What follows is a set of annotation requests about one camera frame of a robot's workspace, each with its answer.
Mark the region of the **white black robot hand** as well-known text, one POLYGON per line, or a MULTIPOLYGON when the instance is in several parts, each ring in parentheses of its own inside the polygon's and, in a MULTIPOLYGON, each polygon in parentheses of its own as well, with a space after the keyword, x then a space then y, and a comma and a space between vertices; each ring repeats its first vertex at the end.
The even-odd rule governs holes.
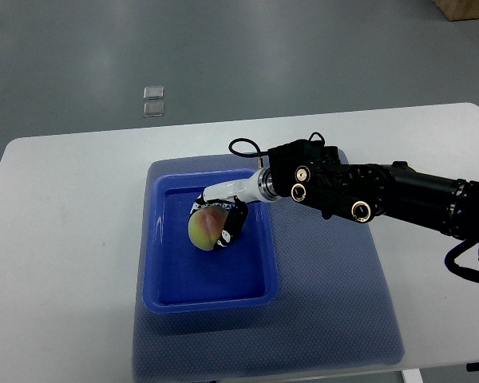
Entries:
POLYGON ((213 246, 215 251, 222 250, 237 240, 247 220, 246 203, 268 202, 266 182, 263 180, 267 171, 268 168, 261 168, 247 179, 230 180, 208 186, 194 201, 192 214, 206 207, 221 207, 228 211, 220 236, 213 246))

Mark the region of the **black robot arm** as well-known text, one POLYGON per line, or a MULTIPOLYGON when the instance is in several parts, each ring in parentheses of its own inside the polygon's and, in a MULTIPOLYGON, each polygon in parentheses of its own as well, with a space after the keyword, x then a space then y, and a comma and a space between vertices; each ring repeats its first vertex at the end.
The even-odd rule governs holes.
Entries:
POLYGON ((211 206, 228 213, 212 248, 236 240, 248 204, 290 198, 324 219, 369 223, 387 215, 454 237, 459 244, 445 255, 445 267, 479 283, 479 182, 416 172, 405 161, 344 164, 338 148, 326 145, 318 132, 265 152, 257 148, 249 156, 259 161, 252 176, 209 186, 192 205, 191 215, 211 206))

